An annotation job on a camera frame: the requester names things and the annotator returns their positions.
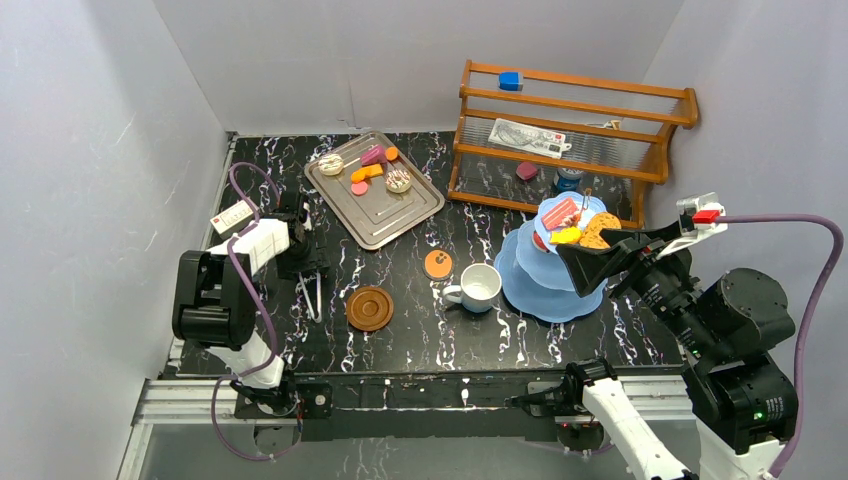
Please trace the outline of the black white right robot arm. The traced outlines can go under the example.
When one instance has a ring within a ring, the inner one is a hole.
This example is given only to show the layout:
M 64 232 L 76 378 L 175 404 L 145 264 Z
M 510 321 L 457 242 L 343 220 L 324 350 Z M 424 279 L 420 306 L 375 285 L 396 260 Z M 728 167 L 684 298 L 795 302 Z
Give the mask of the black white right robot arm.
M 687 250 L 664 254 L 659 232 L 604 233 L 606 250 L 561 245 L 577 293 L 619 276 L 684 349 L 682 379 L 701 441 L 698 470 L 678 460 L 628 398 L 610 363 L 572 362 L 559 385 L 509 398 L 525 411 L 546 407 L 597 421 L 637 479 L 766 479 L 795 432 L 800 400 L 771 349 L 794 332 L 778 282 L 748 268 L 702 289 Z

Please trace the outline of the red sprinkled donut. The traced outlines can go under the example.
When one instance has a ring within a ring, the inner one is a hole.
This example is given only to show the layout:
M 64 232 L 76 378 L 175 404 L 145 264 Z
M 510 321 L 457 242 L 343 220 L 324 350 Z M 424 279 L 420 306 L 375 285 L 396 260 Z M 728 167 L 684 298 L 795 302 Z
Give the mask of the red sprinkled donut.
M 536 231 L 533 231 L 532 239 L 533 239 L 534 246 L 539 251 L 541 251 L 543 253 L 549 253 L 550 252 L 550 250 L 546 247 L 546 244 L 544 243 L 544 241 L 542 240 L 542 238 L 540 237 L 540 235 Z

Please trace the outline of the brown chocolate chip cookie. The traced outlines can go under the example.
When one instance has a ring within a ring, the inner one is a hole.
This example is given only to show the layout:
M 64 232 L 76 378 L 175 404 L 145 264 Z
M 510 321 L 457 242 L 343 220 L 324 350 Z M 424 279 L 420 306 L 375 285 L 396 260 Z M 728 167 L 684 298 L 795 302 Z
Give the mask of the brown chocolate chip cookie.
M 610 245 L 602 238 L 604 229 L 619 230 L 622 228 L 619 218 L 609 212 L 595 214 L 582 232 L 578 245 L 585 248 L 605 250 Z

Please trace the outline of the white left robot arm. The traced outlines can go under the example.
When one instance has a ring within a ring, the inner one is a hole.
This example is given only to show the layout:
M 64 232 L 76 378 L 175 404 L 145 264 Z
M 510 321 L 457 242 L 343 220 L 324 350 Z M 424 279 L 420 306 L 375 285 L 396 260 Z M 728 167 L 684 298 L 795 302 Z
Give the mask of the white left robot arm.
M 306 278 L 327 274 L 325 241 L 313 227 L 307 198 L 296 191 L 281 194 L 274 210 L 261 214 L 251 202 L 235 223 L 230 212 L 215 222 L 232 227 L 222 243 L 184 252 L 178 264 L 172 313 L 176 338 L 194 342 L 221 359 L 234 373 L 234 388 L 260 394 L 260 403 L 275 416 L 294 411 L 297 387 L 284 380 L 285 362 L 277 335 L 263 340 L 256 315 L 267 308 L 253 278 L 274 265 L 280 279 L 305 289 Z

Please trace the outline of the white chocolate drizzled donut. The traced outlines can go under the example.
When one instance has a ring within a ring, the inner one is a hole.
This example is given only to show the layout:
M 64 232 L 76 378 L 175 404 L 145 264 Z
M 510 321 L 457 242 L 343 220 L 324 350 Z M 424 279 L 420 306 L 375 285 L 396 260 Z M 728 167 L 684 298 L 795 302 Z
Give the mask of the white chocolate drizzled donut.
M 392 169 L 384 174 L 385 186 L 389 192 L 402 194 L 411 188 L 412 176 L 403 169 Z

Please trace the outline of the steel food tongs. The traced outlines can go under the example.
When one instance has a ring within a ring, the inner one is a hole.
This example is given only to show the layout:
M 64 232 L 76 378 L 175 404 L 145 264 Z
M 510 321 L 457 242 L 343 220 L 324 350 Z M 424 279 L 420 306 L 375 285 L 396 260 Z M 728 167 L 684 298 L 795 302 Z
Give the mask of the steel food tongs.
M 306 276 L 300 273 L 298 275 L 298 286 L 306 301 L 308 318 L 315 323 L 322 323 L 322 274 L 318 270 L 315 271 L 314 288 L 310 290 Z

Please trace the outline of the orange yellow pastry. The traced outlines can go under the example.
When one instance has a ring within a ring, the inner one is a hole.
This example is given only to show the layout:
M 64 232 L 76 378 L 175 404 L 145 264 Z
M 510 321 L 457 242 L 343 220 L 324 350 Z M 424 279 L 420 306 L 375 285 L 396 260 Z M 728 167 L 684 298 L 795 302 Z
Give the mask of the orange yellow pastry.
M 552 232 L 549 242 L 552 245 L 573 245 L 578 244 L 582 236 L 583 232 L 578 227 L 567 227 Z

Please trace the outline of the pink layered cake slice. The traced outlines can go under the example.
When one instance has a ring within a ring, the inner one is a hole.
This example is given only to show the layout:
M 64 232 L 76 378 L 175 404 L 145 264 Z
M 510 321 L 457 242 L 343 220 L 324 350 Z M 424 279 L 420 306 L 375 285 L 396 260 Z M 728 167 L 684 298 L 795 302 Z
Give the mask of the pink layered cake slice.
M 571 197 L 559 201 L 541 218 L 542 225 L 549 231 L 557 228 L 570 228 L 577 225 L 581 219 L 582 209 Z

